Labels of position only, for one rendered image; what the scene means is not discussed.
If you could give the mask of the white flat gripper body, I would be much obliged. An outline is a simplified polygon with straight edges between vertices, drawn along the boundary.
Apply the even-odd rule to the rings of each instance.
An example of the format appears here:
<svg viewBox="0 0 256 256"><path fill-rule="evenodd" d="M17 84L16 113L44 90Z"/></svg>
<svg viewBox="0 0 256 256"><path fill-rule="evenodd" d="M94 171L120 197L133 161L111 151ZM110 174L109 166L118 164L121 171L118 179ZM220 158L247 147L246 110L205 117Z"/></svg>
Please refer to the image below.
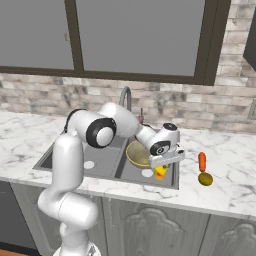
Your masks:
<svg viewBox="0 0 256 256"><path fill-rule="evenodd" d="M185 151L183 149L178 149L173 152L167 152L164 155L150 156L149 163L152 168L158 166L164 166L167 164L172 164L180 162L185 158Z"/></svg>

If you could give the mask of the orange carrot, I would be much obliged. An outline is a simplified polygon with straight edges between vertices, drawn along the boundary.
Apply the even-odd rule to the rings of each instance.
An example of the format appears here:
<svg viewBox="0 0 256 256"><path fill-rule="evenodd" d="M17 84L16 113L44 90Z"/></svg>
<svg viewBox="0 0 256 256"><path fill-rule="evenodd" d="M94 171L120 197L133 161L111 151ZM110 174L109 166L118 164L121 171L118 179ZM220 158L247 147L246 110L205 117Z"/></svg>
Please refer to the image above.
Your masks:
<svg viewBox="0 0 256 256"><path fill-rule="evenodd" d="M200 172L206 171L206 155L204 152L198 154L198 164Z"/></svg>

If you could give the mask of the grey carved cupboard door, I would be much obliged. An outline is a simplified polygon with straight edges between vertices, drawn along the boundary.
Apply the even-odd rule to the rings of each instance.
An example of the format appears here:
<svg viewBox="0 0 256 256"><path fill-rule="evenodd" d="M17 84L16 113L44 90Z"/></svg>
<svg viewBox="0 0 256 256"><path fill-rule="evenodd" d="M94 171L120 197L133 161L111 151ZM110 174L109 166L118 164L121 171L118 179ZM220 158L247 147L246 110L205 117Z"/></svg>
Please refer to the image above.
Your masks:
<svg viewBox="0 0 256 256"><path fill-rule="evenodd" d="M256 221L211 215L198 256L256 256Z"/></svg>
<svg viewBox="0 0 256 256"><path fill-rule="evenodd" d="M103 199L109 256L198 256L209 215Z"/></svg>

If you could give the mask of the grey wall socket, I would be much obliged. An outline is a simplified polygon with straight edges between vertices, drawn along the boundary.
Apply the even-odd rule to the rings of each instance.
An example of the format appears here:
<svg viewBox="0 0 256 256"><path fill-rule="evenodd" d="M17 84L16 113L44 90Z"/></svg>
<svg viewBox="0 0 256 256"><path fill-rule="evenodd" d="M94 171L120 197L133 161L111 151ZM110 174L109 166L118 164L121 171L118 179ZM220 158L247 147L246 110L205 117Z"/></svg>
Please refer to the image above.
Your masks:
<svg viewBox="0 0 256 256"><path fill-rule="evenodd" d="M248 113L249 120L256 120L256 98L253 99L250 111Z"/></svg>

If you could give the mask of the yellow cup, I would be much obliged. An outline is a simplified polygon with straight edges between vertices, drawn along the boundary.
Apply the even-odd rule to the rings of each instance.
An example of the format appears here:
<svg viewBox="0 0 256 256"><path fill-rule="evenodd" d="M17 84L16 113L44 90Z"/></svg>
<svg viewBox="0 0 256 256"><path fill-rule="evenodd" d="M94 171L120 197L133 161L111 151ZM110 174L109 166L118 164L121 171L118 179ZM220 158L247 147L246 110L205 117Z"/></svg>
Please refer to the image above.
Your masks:
<svg viewBox="0 0 256 256"><path fill-rule="evenodd" d="M166 176L166 172L168 170L168 166L157 166L154 168L154 177L156 180L164 180Z"/></svg>

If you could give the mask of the dull yellow orange fruit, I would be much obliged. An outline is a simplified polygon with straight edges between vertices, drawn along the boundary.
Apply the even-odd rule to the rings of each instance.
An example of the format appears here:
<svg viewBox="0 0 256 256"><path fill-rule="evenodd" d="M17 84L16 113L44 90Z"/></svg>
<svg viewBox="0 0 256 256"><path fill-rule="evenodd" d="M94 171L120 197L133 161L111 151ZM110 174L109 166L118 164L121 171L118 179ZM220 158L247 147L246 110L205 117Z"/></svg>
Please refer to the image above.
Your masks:
<svg viewBox="0 0 256 256"><path fill-rule="evenodd" d="M203 186L210 186L213 183L213 177L206 172L202 172L198 176L198 181Z"/></svg>

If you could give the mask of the dark dishwasher front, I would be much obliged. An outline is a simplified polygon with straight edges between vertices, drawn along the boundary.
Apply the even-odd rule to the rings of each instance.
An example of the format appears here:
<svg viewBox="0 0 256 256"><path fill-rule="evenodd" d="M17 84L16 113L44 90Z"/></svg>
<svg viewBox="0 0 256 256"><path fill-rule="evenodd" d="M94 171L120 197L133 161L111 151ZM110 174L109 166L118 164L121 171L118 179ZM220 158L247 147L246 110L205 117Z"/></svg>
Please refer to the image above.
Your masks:
<svg viewBox="0 0 256 256"><path fill-rule="evenodd" d="M0 242L36 248L11 186L4 181L0 181Z"/></svg>

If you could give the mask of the tan bowl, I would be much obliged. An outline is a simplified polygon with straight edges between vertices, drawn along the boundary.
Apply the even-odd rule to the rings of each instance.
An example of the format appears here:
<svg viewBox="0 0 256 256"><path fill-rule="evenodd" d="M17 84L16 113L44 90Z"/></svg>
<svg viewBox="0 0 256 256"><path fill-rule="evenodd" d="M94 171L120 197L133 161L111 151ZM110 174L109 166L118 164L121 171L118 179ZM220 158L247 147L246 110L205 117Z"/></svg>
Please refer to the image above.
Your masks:
<svg viewBox="0 0 256 256"><path fill-rule="evenodd" d="M126 157L131 164L140 169L149 169L149 152L137 141L132 141L126 148Z"/></svg>

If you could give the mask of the dark wall cupboard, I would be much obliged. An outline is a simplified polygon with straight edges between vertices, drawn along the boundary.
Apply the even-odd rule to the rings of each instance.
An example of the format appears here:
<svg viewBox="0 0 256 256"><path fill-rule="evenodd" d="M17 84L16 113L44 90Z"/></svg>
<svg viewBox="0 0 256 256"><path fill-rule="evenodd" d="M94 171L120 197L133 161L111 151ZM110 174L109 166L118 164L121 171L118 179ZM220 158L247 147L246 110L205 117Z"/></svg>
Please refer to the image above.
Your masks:
<svg viewBox="0 0 256 256"><path fill-rule="evenodd" d="M252 20L243 57L251 66L256 65L256 19Z"/></svg>

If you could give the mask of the grey curved tap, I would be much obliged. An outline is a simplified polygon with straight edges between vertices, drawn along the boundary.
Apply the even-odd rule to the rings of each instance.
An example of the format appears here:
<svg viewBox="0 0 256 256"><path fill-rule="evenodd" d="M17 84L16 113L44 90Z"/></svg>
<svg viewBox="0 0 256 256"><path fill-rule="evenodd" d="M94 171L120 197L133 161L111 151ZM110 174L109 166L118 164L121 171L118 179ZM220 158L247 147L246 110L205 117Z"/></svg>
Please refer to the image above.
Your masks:
<svg viewBox="0 0 256 256"><path fill-rule="evenodd" d="M124 105L124 102L127 102L127 109L131 110L132 106L132 96L131 96L131 90L128 86L125 86L121 92L119 104L121 106Z"/></svg>

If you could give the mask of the grey steel double sink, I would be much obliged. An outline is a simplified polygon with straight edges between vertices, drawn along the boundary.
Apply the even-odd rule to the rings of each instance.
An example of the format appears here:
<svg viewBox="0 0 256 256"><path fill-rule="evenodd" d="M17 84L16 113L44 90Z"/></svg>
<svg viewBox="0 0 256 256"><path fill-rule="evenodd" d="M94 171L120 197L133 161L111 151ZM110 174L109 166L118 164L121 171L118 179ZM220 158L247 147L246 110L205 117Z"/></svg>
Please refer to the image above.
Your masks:
<svg viewBox="0 0 256 256"><path fill-rule="evenodd" d="M34 169L52 171L55 182L63 181L69 187L80 185L82 177L137 183L163 188L179 188L179 163L167 164L164 180L156 180L154 168L140 169L126 157L127 146L133 138L116 135L105 148L94 148L78 136L62 132L45 152Z"/></svg>

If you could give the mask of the grey plain cupboard panel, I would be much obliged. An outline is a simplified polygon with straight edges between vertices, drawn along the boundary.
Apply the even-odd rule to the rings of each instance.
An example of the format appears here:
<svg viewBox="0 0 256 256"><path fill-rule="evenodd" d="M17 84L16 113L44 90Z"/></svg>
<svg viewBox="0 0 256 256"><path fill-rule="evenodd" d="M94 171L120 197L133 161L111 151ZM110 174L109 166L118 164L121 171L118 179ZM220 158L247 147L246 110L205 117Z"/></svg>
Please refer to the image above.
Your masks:
<svg viewBox="0 0 256 256"><path fill-rule="evenodd" d="M42 256L53 256L61 246L60 222L44 214L37 206L43 188L12 183L11 187L22 210L36 247ZM84 195L98 207L97 223L88 231L89 239L98 247L101 256L108 256L105 221L102 200L99 197Z"/></svg>

